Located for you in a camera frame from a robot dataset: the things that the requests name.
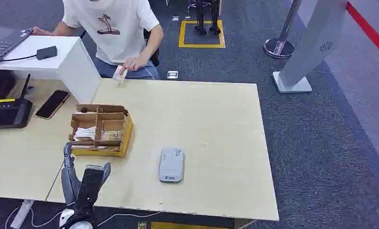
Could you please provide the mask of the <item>person's right hand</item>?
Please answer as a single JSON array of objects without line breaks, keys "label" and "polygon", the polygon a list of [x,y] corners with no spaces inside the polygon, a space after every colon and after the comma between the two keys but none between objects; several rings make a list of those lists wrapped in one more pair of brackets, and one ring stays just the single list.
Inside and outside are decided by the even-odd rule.
[{"label": "person's right hand", "polygon": [[37,35],[37,36],[52,36],[53,35],[51,31],[46,31],[39,27],[33,27],[32,30],[33,30],[32,35]]}]

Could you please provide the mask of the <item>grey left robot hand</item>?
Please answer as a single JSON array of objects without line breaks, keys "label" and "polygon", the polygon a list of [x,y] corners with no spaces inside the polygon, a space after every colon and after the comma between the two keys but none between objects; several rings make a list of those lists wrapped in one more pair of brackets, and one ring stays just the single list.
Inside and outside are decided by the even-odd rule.
[{"label": "grey left robot hand", "polygon": [[74,167],[75,158],[72,156],[74,141],[65,144],[63,149],[64,168],[61,169],[61,186],[67,206],[72,205],[78,196],[81,181],[78,179]]}]

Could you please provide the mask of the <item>person's left hand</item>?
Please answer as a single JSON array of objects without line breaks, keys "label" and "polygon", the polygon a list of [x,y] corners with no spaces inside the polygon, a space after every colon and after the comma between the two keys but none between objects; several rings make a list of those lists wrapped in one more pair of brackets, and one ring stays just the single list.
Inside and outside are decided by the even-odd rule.
[{"label": "person's left hand", "polygon": [[140,68],[143,68],[147,65],[148,59],[146,57],[132,57],[127,58],[121,66],[120,71],[123,73],[125,70],[127,71],[137,71]]}]

